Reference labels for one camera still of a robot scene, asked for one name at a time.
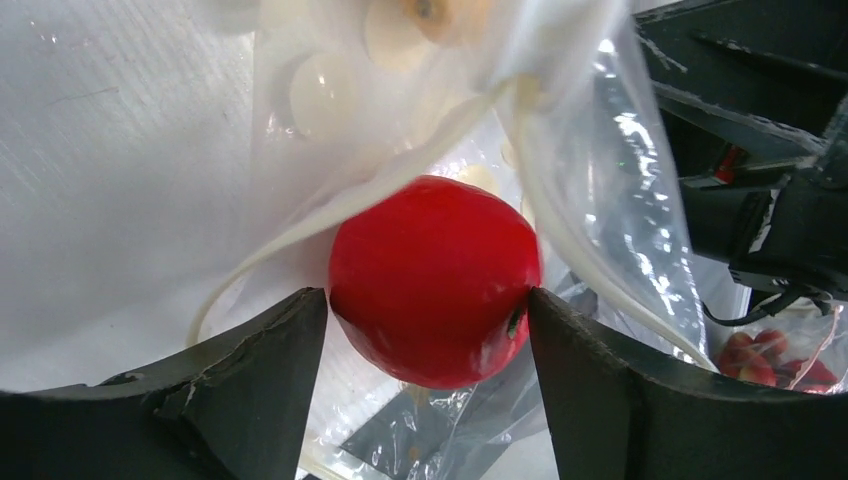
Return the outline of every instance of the plastic wrap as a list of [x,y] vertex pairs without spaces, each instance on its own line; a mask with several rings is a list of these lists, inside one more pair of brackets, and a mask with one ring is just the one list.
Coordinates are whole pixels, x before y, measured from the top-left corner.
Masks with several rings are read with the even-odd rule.
[[842,304],[802,298],[773,317],[727,329],[727,338],[715,345],[716,365],[725,375],[770,387],[845,392],[848,322],[843,310]]
[[[616,310],[712,368],[626,3],[424,3],[459,6],[447,33],[410,21],[403,7],[416,2],[263,2],[243,229],[253,253],[200,309],[189,343],[325,285],[333,227],[433,173],[538,222],[546,286],[577,265]],[[473,478],[493,445],[544,431],[529,349],[479,385],[429,391],[365,362],[332,320],[301,475]]]
[[601,42],[586,95],[519,87],[515,138],[539,228],[580,278],[712,369],[669,147],[631,27]]

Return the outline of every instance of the translucent plastic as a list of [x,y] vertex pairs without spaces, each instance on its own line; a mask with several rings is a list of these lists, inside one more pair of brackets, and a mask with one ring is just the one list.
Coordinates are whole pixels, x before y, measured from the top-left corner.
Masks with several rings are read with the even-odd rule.
[[[625,21],[627,2],[428,5],[262,0],[249,161],[233,154],[231,162],[204,163],[228,144],[195,138],[191,129],[225,120],[227,112],[186,106],[171,95],[150,103],[159,103],[175,137],[193,139],[190,148],[164,143],[154,161],[140,161],[126,145],[144,126],[119,102],[104,110],[125,121],[67,135],[125,140],[110,144],[104,154],[110,164],[84,156],[67,165],[4,163],[3,195],[11,200],[4,204],[3,247],[15,255],[3,262],[16,280],[2,293],[15,319],[4,340],[11,345],[43,335],[41,348],[14,359],[13,368],[5,364],[4,373],[14,371],[17,380],[49,377],[21,382],[29,388],[72,383],[80,381],[79,371],[62,371],[61,360],[86,355],[89,364],[107,363],[108,373],[117,373],[173,353],[186,339],[193,344],[229,329],[305,285],[324,286],[335,226],[425,172],[488,189],[538,224],[546,287],[574,302],[592,290],[610,302],[607,317],[632,318],[681,358],[711,368],[675,175]],[[441,19],[434,25],[428,8],[448,13],[433,17]],[[180,78],[200,88],[199,78],[212,83],[213,77]],[[214,78],[220,85],[209,98],[229,98],[238,88],[230,77]],[[136,87],[124,94],[147,99],[144,82]],[[62,100],[72,98],[87,96],[70,92]],[[57,102],[52,116],[41,119],[45,125],[87,125],[88,116],[68,115]],[[172,102],[181,108],[169,109]],[[152,107],[141,102],[139,108]],[[224,120],[216,139],[235,136]],[[13,122],[8,128],[21,130]],[[33,121],[30,128],[41,127]],[[36,208],[16,209],[16,202]],[[571,270],[588,286],[568,287]],[[188,328],[185,319],[195,311]],[[48,326],[64,325],[107,318],[106,312],[109,321],[99,322],[97,335],[57,329],[48,336],[48,328],[32,332],[27,323],[44,317]],[[115,326],[114,334],[103,333]],[[342,447],[398,395],[429,404],[450,430],[426,455],[394,452],[411,463],[415,479],[468,478],[469,459],[486,446],[545,431],[528,351],[489,382],[429,392],[365,362],[332,318],[326,338],[302,474],[367,480],[397,473],[380,459],[401,439],[413,446],[419,439],[416,426],[427,419],[414,409],[395,423],[402,434],[372,441],[369,458]],[[106,345],[97,352],[108,350],[108,362],[88,352],[94,343]],[[46,350],[53,352],[49,360],[42,358]],[[84,380],[92,383],[108,376],[98,369],[88,375]]]
[[740,380],[813,394],[848,387],[848,321],[839,303],[799,299],[774,317],[725,329],[713,350],[721,373]]
[[[322,0],[291,4],[257,32],[253,253],[201,308],[189,343],[304,284],[325,285],[333,227],[428,172],[539,222],[546,286],[571,267],[612,302],[609,318],[621,309],[712,368],[675,175],[655,106],[642,98],[651,92],[624,2],[424,3],[450,21],[422,26],[404,9],[417,12],[417,2]],[[513,105],[509,118],[496,105]],[[444,443],[418,443],[416,425],[433,418],[410,407],[353,454],[352,435],[398,395],[439,412]],[[331,319],[301,473],[470,478],[480,465],[469,459],[486,445],[544,425],[529,350],[495,379],[431,392],[367,364]]]
[[514,137],[536,221],[599,295],[714,369],[677,177],[629,24],[600,42],[591,69],[576,101],[564,100],[561,74],[519,85]]
[[[549,262],[557,264],[555,259]],[[695,257],[692,266],[693,276],[700,282],[698,292],[708,305],[721,308],[728,317],[744,315],[748,309],[750,289],[734,283],[727,265]],[[553,292],[568,300],[572,307],[598,322],[630,336],[645,345],[651,346],[669,355],[673,346],[654,331],[634,321],[627,315],[615,310],[609,302],[581,282],[574,274],[566,275],[550,285]],[[489,467],[482,480],[503,478],[522,478],[526,480],[557,480],[556,459],[551,445],[544,409],[541,403],[534,411],[525,415],[522,422],[516,422],[509,430],[512,443]]]

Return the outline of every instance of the cherry tomato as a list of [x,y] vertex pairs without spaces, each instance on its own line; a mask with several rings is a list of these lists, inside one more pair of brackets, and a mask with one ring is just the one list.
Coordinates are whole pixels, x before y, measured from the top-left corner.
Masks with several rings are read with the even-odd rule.
[[500,372],[528,336],[541,280],[533,228],[476,187],[422,176],[339,229],[330,306],[389,375],[455,389]]

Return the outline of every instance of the tomato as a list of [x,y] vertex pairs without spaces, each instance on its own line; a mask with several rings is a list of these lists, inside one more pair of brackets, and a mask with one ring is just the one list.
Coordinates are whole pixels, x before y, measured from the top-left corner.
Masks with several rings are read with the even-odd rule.
[[329,298],[371,363],[447,390],[515,357],[540,280],[536,234],[518,212],[476,187],[422,176],[341,225]]

